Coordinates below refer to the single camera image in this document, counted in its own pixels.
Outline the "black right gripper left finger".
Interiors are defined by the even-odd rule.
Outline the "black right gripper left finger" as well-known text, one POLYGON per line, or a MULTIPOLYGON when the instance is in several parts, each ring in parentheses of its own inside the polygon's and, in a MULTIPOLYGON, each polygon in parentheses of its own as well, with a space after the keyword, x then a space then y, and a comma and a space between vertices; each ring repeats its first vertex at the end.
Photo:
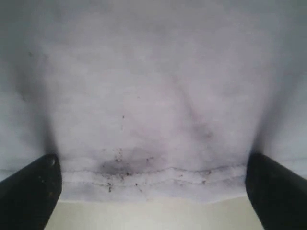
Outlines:
POLYGON ((43 230, 62 192, 56 154, 47 154, 0 183, 0 228, 43 230))

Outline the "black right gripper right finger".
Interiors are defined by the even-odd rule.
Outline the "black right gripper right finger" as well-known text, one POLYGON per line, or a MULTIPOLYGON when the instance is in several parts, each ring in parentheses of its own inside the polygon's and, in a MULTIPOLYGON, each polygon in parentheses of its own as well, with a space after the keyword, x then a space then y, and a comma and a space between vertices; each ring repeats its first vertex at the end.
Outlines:
POLYGON ((307 181, 271 158, 253 153, 245 188, 265 230, 307 228, 307 181))

